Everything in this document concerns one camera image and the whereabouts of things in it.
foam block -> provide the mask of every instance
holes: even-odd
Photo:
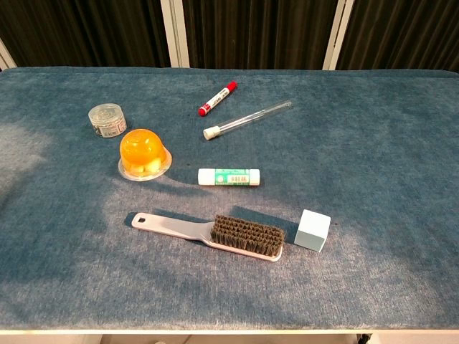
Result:
[[[320,252],[327,240],[330,216],[303,210],[295,244]]]

small round container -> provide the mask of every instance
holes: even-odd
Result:
[[[118,170],[131,181],[150,181],[164,174],[172,163],[170,152],[153,131],[135,129],[120,143]]]
[[[118,104],[100,104],[87,114],[97,135],[112,138],[126,130],[126,120]]]

carpeted table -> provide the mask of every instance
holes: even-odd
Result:
[[[18,68],[0,97],[0,329],[459,328],[457,74]],[[104,102],[161,137],[165,175],[119,175],[123,136],[87,117]],[[198,186],[198,168],[259,168],[262,183]],[[303,209],[332,218],[321,253],[293,244]],[[287,242],[264,262],[132,229],[139,211],[240,217]]]

brown bristles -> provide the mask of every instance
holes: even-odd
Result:
[[[210,232],[212,241],[246,251],[276,256],[284,242],[284,231],[274,226],[217,215]]]

white brush handle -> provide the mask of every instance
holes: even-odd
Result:
[[[207,238],[206,232],[213,222],[197,224],[194,222],[171,219],[169,217],[137,213],[132,220],[132,227],[144,231],[154,231],[188,240],[202,240]]]

